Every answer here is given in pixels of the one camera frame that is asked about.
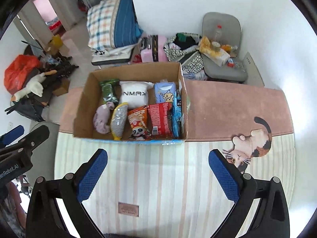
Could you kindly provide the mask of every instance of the blue package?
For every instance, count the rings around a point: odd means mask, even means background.
[[[176,92],[176,85],[174,82],[159,82],[154,84],[156,103],[173,102],[174,94]]]
[[[180,136],[180,123],[182,118],[182,100],[179,91],[175,91],[173,98],[172,125],[173,135],[175,138]]]

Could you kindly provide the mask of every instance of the fabric label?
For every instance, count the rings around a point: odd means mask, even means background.
[[[119,202],[118,213],[123,215],[130,215],[139,217],[139,206]]]

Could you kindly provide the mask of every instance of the white bag with nmax text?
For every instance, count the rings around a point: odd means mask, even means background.
[[[148,105],[149,95],[147,90],[153,88],[151,82],[120,82],[121,103],[128,103],[129,109],[135,109],[143,105]]]

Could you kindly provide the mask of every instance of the cardboard box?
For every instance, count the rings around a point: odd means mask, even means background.
[[[64,95],[64,94],[67,94],[68,93],[68,88],[69,88],[69,84],[70,84],[70,80],[64,78],[61,80],[61,85],[59,86],[59,88],[55,89],[53,91],[53,94],[55,96],[61,96],[61,95]]]
[[[74,119],[74,137],[114,141],[112,133],[100,134],[93,126],[93,118],[97,108],[102,105],[102,92],[99,86],[100,81],[118,78],[120,81],[140,81],[157,83],[167,79],[169,82],[175,82],[177,88],[181,86],[182,98],[182,121],[181,139],[153,138],[150,141],[133,141],[129,140],[132,132],[128,120],[123,132],[122,141],[146,143],[180,143],[187,138],[187,93],[185,81],[183,78],[181,66],[176,62],[155,62],[155,63],[138,63],[132,65],[122,65],[109,67],[106,69],[91,72],[87,78],[85,87],[80,97],[76,118]],[[115,93],[118,98],[121,96],[121,87],[115,87]],[[154,88],[148,90],[149,104],[155,104]],[[148,116],[147,127],[152,131],[151,118]]]
[[[220,49],[219,52],[215,52],[214,50],[210,49],[209,53],[203,54],[220,67],[224,66],[230,58],[230,55],[223,49]]]

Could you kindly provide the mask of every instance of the green snack package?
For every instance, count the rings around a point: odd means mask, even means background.
[[[119,79],[111,79],[103,82],[99,82],[102,91],[103,103],[113,102],[115,105],[119,104],[119,101],[115,95],[114,87],[119,83]]]

